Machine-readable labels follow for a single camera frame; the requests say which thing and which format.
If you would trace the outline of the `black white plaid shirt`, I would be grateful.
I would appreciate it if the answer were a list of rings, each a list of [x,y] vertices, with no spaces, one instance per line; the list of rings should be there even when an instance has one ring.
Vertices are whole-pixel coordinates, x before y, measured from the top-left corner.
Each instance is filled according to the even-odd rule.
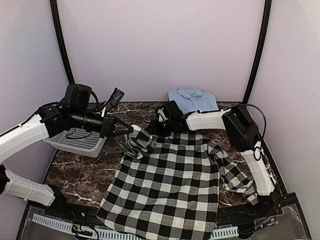
[[[199,133],[151,135],[134,125],[97,218],[146,240],[207,240],[216,228],[220,184],[258,203],[254,182]]]

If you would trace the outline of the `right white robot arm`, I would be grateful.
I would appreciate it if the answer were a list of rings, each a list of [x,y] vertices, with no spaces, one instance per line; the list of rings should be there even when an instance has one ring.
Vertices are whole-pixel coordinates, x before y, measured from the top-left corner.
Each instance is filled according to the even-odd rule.
[[[200,130],[224,130],[233,149],[245,159],[251,177]],[[223,183],[248,200],[270,196],[276,181],[265,163],[262,136],[244,105],[221,110],[182,112],[175,101],[156,110],[147,129],[134,126],[126,137],[116,182],[125,191],[149,198],[164,194],[217,197]]]

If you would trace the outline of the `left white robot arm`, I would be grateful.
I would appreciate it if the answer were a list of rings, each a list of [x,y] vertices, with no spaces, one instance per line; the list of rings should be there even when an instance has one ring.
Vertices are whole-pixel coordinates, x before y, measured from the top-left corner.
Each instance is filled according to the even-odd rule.
[[[62,100],[40,106],[27,120],[1,133],[0,162],[4,163],[25,148],[72,128],[99,133],[102,139],[131,133],[133,128],[130,125],[108,113],[124,95],[123,91],[115,88],[109,99],[103,103],[96,102],[95,108],[89,109],[90,97],[96,97],[92,88],[69,84]],[[3,164],[0,166],[0,192],[50,207],[60,218],[67,218],[71,213],[58,187],[21,177]]]

